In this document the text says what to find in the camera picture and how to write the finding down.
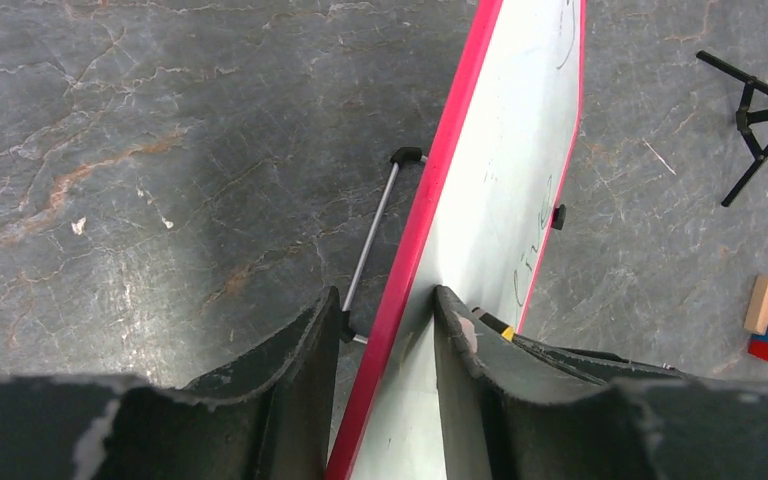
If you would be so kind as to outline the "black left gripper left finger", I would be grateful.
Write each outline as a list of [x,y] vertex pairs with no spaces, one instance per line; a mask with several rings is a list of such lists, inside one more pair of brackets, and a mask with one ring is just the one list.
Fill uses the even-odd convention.
[[327,288],[180,389],[131,375],[0,376],[0,479],[321,479],[342,319]]

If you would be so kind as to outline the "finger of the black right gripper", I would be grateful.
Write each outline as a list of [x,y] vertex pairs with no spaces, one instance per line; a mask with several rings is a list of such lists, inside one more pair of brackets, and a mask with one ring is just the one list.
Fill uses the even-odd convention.
[[512,327],[480,307],[474,308],[472,313],[486,326],[499,334],[501,334],[506,327]]

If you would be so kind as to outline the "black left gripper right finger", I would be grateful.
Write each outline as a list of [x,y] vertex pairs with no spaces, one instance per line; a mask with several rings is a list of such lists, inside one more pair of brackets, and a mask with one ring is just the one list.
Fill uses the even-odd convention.
[[433,291],[451,479],[768,479],[768,381],[507,341]]

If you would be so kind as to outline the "yellow bone-shaped eraser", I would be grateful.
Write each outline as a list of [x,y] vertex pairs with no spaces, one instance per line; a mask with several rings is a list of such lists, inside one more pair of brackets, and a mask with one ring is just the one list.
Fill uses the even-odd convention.
[[506,327],[502,333],[502,337],[505,338],[507,341],[512,341],[513,337],[515,336],[515,331],[512,327]]

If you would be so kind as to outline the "pink framed whiteboard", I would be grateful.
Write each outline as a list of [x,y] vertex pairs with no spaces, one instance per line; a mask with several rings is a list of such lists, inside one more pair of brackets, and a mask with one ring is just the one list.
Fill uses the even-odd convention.
[[446,477],[432,293],[522,326],[578,134],[586,8],[479,3],[327,478]]

